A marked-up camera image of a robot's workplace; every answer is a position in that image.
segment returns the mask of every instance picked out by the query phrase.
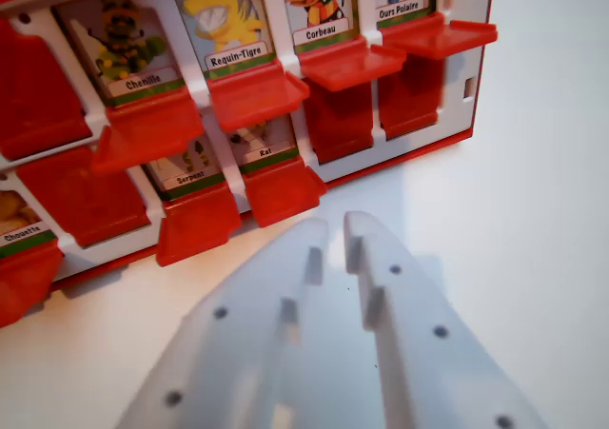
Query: caterpillar cartoon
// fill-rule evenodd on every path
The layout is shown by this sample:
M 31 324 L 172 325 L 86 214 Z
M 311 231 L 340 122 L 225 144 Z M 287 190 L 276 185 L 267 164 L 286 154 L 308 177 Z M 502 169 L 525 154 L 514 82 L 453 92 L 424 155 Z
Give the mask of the caterpillar cartoon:
M 155 56 L 167 50 L 165 39 L 160 36 L 144 38 L 138 31 L 140 13 L 130 0 L 102 0 L 102 26 L 105 37 L 87 34 L 100 44 L 95 65 L 99 75 L 111 80 L 124 79 L 145 69 Z

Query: white table surface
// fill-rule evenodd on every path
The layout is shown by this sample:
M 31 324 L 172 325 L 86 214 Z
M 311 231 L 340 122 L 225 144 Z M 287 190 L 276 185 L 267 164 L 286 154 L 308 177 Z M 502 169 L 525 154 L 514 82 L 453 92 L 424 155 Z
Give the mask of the white table surface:
M 329 221 L 330 268 L 343 265 L 345 211 L 381 219 L 556 429 L 609 427 L 603 1 L 493 0 L 500 41 L 486 51 L 474 138 L 333 189 L 299 217 Z M 166 268 L 141 260 L 0 330 L 0 427 L 113 427 L 181 317 L 295 221 Z M 353 280 L 326 284 L 337 307 L 355 306 Z M 380 397 L 364 399 L 378 411 Z

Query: plastic slot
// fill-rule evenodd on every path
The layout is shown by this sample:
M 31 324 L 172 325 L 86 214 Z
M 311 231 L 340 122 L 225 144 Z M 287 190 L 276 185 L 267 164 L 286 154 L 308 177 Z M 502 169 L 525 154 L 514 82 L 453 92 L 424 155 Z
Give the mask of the plastic slot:
M 0 152 L 9 160 L 90 137 L 80 100 L 45 41 L 0 19 Z
M 299 56 L 301 71 L 329 91 L 342 91 L 397 72 L 405 53 L 390 47 L 366 46 L 362 36 Z
M 165 202 L 156 260 L 169 265 L 228 242 L 241 225 L 226 182 Z
M 109 107 L 92 169 L 110 174 L 184 151 L 203 132 L 196 104 L 187 88 Z
M 258 226 L 265 227 L 320 204 L 325 183 L 300 156 L 244 175 L 246 194 Z
M 296 110 L 308 97 L 305 82 L 278 62 L 208 81 L 220 127 L 232 132 Z
M 320 164 L 371 147 L 371 85 L 365 83 L 329 92 L 307 82 L 311 95 L 304 101 L 304 115 L 311 146 Z
M 497 28 L 488 23 L 453 20 L 434 12 L 421 20 L 382 29 L 383 43 L 432 60 L 442 60 L 462 51 L 475 49 L 497 40 Z
M 0 327 L 45 299 L 63 257 L 55 239 L 0 260 Z
M 379 118 L 387 139 L 438 122 L 444 60 L 410 56 L 403 69 L 379 79 Z
M 91 159 L 91 150 L 81 146 L 16 169 L 55 222 L 82 247 L 149 224 L 128 175 L 96 175 L 90 169 Z

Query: white plastic piece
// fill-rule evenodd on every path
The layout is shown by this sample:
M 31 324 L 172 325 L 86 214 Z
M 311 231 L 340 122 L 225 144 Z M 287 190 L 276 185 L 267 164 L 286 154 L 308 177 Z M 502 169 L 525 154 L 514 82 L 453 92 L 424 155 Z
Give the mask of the white plastic piece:
M 304 220 L 197 304 L 118 427 L 267 429 L 289 419 L 276 412 L 282 350 L 306 287 L 322 282 L 326 244 L 327 224 Z
M 376 338 L 387 429 L 547 427 L 382 224 L 347 213 L 344 244 Z

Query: yellow shark cartoon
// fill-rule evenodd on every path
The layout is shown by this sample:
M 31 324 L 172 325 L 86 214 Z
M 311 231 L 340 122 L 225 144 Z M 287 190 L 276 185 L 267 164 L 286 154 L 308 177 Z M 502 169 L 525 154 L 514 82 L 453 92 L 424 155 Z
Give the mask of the yellow shark cartoon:
M 197 20 L 197 35 L 215 43 L 215 51 L 229 42 L 251 44 L 265 24 L 251 0 L 184 0 L 184 12 Z

